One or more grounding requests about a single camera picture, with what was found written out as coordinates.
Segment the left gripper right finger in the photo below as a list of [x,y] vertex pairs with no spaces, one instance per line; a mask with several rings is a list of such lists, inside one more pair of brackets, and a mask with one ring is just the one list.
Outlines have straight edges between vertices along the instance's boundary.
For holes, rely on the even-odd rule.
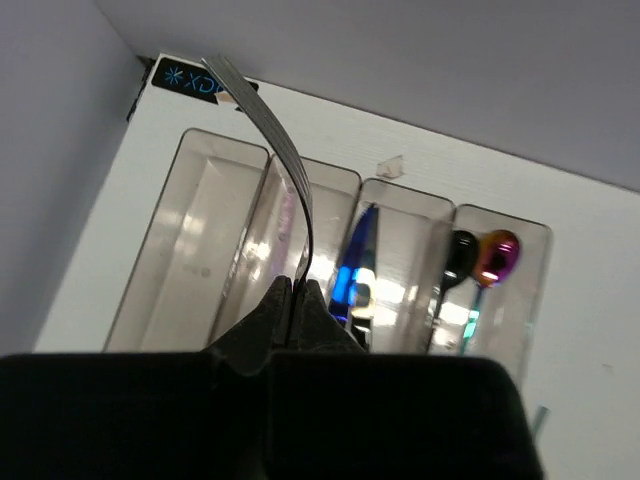
[[294,283],[287,348],[310,353],[365,353],[356,338],[330,314],[315,280]]

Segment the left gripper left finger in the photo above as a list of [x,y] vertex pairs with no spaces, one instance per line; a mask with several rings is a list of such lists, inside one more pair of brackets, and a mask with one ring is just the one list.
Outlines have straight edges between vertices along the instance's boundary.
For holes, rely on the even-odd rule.
[[254,375],[266,364],[290,319],[291,279],[276,277],[258,305],[202,352],[240,375]]

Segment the dark blue plastic knife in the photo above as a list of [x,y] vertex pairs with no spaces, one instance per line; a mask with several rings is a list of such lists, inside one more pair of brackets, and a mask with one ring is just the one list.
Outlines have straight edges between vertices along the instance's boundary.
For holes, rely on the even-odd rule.
[[343,325],[370,329],[376,304],[379,208],[373,203],[352,232],[330,297],[329,311]]

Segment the black spoon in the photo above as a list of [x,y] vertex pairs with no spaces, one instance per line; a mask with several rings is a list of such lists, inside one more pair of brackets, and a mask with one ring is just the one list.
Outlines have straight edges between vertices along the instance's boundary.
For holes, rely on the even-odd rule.
[[448,258],[442,274],[439,295],[433,315],[433,327],[439,323],[440,311],[449,290],[463,283],[476,264],[479,253],[479,241],[467,230],[452,232]]

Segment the iridescent red spoon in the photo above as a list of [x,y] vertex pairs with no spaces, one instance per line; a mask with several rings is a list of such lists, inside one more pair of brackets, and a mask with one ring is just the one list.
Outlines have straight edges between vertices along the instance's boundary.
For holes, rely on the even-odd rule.
[[467,351],[478,328],[485,291],[500,285],[509,277],[518,262],[520,250],[521,242],[510,230],[493,230],[480,240],[478,257],[471,272],[476,293],[463,328],[458,350],[460,355]]

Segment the silver fork dark handle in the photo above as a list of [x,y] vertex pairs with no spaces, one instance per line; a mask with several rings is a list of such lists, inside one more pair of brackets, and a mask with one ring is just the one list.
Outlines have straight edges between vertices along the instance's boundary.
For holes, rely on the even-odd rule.
[[262,134],[291,178],[304,214],[307,232],[295,273],[294,290],[298,290],[306,281],[314,253],[313,198],[301,157],[275,114],[226,57],[203,57],[200,62]]

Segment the clear container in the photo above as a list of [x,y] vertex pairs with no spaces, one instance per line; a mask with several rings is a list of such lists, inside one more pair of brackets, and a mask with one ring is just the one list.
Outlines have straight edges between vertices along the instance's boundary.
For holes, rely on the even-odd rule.
[[106,350],[205,346],[268,160],[258,145],[197,129],[183,134]]
[[[541,223],[476,205],[456,209],[454,230],[467,230],[478,241],[489,232],[506,229],[515,233],[521,250],[509,277],[485,291],[478,328],[463,356],[485,357],[501,364],[517,385],[526,375],[540,296],[544,287],[552,230]],[[471,275],[446,294],[439,323],[434,327],[428,352],[460,355],[458,350],[476,284]]]
[[[308,277],[329,296],[362,180],[357,172],[339,166],[311,159],[302,163],[313,196],[315,242]],[[282,163],[272,158],[223,289],[211,341],[253,310],[277,276],[296,277],[306,238],[297,191]]]
[[338,269],[362,213],[379,208],[376,304],[370,329],[343,325],[373,353],[422,354],[432,325],[455,214],[441,196],[370,178],[361,186]]

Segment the blue logo sticker left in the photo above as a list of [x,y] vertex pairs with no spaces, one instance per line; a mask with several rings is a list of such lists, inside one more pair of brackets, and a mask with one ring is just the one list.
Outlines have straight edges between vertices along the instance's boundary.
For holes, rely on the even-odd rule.
[[151,78],[155,87],[212,104],[235,100],[205,68],[168,57],[162,57]]

